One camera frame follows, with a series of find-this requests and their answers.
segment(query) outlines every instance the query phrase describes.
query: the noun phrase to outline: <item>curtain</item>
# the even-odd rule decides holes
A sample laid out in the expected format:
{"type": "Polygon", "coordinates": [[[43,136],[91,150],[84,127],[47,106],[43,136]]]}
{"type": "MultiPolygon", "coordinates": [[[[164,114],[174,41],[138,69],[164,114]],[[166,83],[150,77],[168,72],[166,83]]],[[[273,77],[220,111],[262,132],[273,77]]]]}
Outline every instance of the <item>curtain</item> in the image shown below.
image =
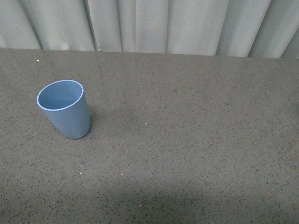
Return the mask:
{"type": "Polygon", "coordinates": [[[0,48],[299,59],[299,0],[1,0],[0,48]]]}

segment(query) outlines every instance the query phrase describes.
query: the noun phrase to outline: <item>cup rim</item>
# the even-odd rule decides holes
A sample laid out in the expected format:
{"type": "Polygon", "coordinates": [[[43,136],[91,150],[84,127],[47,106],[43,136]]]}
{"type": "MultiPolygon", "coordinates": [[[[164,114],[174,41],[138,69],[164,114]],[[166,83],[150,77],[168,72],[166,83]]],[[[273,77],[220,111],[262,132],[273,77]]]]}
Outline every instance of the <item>cup rim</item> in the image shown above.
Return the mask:
{"type": "Polygon", "coordinates": [[[62,111],[62,110],[65,110],[65,109],[70,108],[71,106],[75,105],[75,104],[82,98],[83,94],[84,94],[84,88],[83,88],[83,86],[81,85],[81,83],[79,83],[79,82],[77,82],[77,81],[75,81],[75,80],[71,80],[71,79],[64,79],[64,80],[59,80],[59,81],[50,83],[49,85],[43,87],[43,89],[40,90],[40,92],[38,93],[38,95],[37,95],[37,97],[36,97],[36,102],[37,102],[38,106],[39,106],[40,108],[42,108],[43,110],[46,110],[46,111],[62,111]],[[46,108],[46,107],[43,107],[43,106],[39,103],[39,97],[40,97],[41,93],[42,93],[45,89],[47,89],[49,86],[51,86],[51,85],[53,85],[53,84],[56,84],[56,83],[60,83],[60,82],[74,82],[74,83],[77,83],[77,84],[81,87],[81,90],[82,90],[80,97],[79,97],[74,103],[72,103],[71,105],[68,105],[68,106],[63,107],[63,108],[59,108],[59,109],[48,109],[48,108],[46,108]]]}

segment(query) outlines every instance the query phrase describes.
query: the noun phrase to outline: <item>gray countertop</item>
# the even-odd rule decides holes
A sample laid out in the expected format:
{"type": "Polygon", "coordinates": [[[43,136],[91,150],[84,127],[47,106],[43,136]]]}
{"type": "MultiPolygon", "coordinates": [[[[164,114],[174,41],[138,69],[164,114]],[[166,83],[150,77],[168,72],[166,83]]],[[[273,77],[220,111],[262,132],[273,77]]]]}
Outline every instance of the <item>gray countertop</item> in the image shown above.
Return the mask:
{"type": "Polygon", "coordinates": [[[0,109],[0,223],[299,220],[297,60],[0,49],[0,109]],[[36,104],[61,79],[80,140],[36,104]]]}

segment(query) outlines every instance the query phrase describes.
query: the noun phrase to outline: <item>speckled surface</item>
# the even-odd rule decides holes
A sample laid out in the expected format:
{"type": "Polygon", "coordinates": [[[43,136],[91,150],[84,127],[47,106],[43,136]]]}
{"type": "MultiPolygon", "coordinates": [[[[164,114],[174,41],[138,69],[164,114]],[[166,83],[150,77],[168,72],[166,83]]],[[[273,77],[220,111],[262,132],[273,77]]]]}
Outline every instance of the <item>speckled surface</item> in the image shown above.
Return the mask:
{"type": "Polygon", "coordinates": [[[0,49],[0,78],[0,223],[299,221],[296,60],[0,49]],[[61,79],[80,140],[36,104],[61,79]]]}

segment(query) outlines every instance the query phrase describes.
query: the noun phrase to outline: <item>cup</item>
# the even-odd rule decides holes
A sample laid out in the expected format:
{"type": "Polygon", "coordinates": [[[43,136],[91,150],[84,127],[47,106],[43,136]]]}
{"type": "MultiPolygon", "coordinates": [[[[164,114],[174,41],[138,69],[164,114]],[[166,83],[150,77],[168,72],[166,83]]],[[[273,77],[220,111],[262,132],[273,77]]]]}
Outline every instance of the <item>cup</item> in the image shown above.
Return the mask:
{"type": "Polygon", "coordinates": [[[90,114],[83,86],[74,80],[60,80],[44,87],[37,104],[66,137],[80,139],[90,128],[90,114]]]}

